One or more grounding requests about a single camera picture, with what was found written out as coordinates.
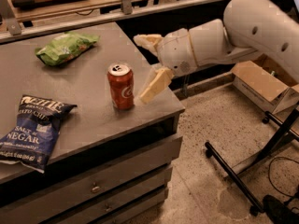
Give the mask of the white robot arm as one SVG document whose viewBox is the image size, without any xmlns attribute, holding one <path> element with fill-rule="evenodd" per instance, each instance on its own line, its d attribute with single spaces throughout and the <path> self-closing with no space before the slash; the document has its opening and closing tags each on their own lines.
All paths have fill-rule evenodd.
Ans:
<svg viewBox="0 0 299 224">
<path fill-rule="evenodd" d="M 188 75 L 206 64 L 248 61 L 257 53 L 267 55 L 299 81 L 299 23 L 270 0 L 231 0 L 221 20 L 165 36 L 136 35 L 134 41 L 161 65 L 139 93 L 144 104 L 173 77 Z"/>
</svg>

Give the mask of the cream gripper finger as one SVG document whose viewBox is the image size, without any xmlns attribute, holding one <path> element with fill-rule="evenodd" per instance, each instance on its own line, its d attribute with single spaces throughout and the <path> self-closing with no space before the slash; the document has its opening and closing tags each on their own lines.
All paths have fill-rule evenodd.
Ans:
<svg viewBox="0 0 299 224">
<path fill-rule="evenodd" d="M 141 48 L 148 50 L 154 56 L 157 56 L 158 44 L 163 40 L 161 35 L 135 35 L 134 42 Z"/>
<path fill-rule="evenodd" d="M 151 70 L 144 89 L 138 95 L 139 101 L 143 104 L 151 102 L 156 95 L 169 86 L 173 77 L 173 71 L 167 67 Z"/>
</svg>

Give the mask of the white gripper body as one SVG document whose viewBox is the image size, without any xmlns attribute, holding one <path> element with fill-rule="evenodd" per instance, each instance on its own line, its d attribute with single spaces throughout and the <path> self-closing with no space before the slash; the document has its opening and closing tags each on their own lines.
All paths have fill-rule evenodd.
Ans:
<svg viewBox="0 0 299 224">
<path fill-rule="evenodd" d="M 175 77 L 186 76 L 197 69 L 187 29 L 166 35 L 158 44 L 157 53 L 160 64 L 171 69 Z"/>
</svg>

